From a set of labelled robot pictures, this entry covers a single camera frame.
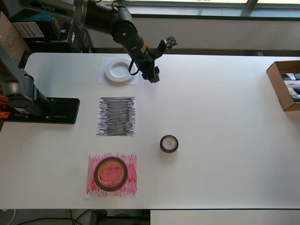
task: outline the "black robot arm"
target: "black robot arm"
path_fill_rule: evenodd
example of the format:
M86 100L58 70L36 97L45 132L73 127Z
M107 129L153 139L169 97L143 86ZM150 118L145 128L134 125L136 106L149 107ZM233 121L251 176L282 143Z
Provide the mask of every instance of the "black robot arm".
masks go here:
M121 44L132 62L142 72L145 80L159 81L159 69L155 60L165 49L177 44L174 37L161 40L155 50L150 50L133 24L127 8L120 5L98 4L94 0L73 0L73 5L57 0L20 0L23 6L74 18L80 26L111 34L114 41Z

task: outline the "wall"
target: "wall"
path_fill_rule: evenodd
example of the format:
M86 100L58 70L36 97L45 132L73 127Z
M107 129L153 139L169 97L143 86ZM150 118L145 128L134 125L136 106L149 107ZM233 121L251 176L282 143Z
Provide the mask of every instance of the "wall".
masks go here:
M150 47L175 36L176 48L299 50L300 22L134 18ZM120 47L111 36L90 30L95 48Z

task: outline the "black box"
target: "black box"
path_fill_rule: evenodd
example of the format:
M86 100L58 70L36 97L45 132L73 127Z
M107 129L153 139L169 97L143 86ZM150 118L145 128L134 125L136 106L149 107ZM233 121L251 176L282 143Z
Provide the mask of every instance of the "black box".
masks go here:
M60 38L57 41L28 42L34 53L83 53L83 45L72 21L62 25Z
M12 17L11 21L21 37L27 42L58 40L65 20L44 12L32 15L32 10L26 9Z
M75 24L75 27L77 29L77 32L79 34L79 38L80 38L81 43L83 45L83 52L84 53L92 53L93 44L92 44L92 41L90 39L90 35L88 33L88 30L86 28L77 26L77 24Z

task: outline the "red scribbles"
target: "red scribbles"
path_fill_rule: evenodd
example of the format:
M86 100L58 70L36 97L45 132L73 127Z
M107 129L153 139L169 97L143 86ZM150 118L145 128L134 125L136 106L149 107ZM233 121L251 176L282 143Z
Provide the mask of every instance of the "red scribbles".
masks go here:
M116 191L108 192L101 190L94 181L94 171L100 161L108 157L120 158L127 166L128 175L125 185ZM100 173L101 181L107 186L114 186L123 176L122 168L117 163L109 163ZM136 154L135 153L103 153L91 154L89 156L88 178L86 184L86 196L136 196L137 175L136 175Z

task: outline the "floor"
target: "floor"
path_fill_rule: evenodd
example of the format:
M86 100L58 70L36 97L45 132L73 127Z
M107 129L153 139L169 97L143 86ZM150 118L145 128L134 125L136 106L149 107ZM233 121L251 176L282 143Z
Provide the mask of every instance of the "floor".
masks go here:
M72 210L73 218L77 218L85 210ZM13 216L14 211L0 210L0 225L7 225ZM70 218L69 210L16 210L15 218L10 225L16 225L28 220L37 218ZM90 224L90 211L80 217L79 222L83 225ZM41 220L29 225L71 225L71 220Z
M79 210L73 209L72 210L72 217L76 219L79 215L81 215L86 210ZM140 217L146 218L147 215L150 216L149 210L106 210L107 216L109 217L118 217L119 219L109 219L106 221L101 222L103 225L132 225L132 224L140 224L140 225L149 225L150 220L143 221L128 221L128 218ZM8 210L3 212L0 210L0 225L7 225L13 216L14 210ZM10 225L17 225L19 223L34 220L37 218L70 218L70 210L16 210L15 218ZM80 219L78 220L83 225L90 225L90 218L91 218L91 211L85 213ZM28 223L28 225L71 225L71 220L41 220L32 223Z

